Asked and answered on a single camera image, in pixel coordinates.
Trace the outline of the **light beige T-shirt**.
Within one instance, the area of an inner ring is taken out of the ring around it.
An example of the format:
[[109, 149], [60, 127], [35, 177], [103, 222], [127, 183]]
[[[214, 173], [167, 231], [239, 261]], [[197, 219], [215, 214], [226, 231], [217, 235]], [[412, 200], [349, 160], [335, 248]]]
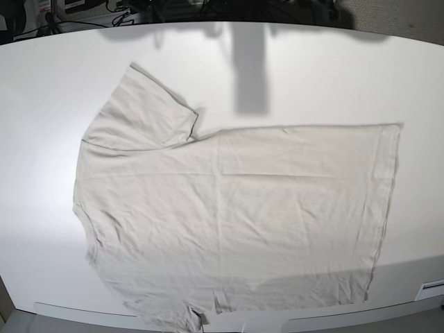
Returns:
[[74, 214], [102, 283], [147, 323], [361, 303], [382, 247], [402, 126], [194, 136], [198, 114], [130, 65], [85, 132]]

